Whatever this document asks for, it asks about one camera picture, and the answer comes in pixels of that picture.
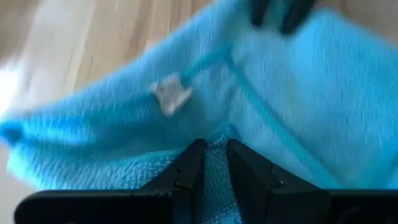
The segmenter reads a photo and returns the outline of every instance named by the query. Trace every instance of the black tool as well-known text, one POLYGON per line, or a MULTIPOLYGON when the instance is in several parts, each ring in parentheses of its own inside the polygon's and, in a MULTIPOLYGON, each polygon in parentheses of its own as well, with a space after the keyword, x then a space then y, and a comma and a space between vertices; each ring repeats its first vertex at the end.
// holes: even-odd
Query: black tool
MULTIPOLYGON (((271 0, 251 0, 252 1, 252 24, 261 26, 271 0)), ((305 21, 315 5, 316 0, 293 0, 289 8, 280 32, 284 35, 293 34, 299 25, 305 21)))
MULTIPOLYGON (((139 190, 55 190, 17 207, 16 224, 201 223, 204 150, 192 143, 139 190)), ((229 140, 231 183, 243 224, 398 223, 396 190, 323 190, 229 140)))

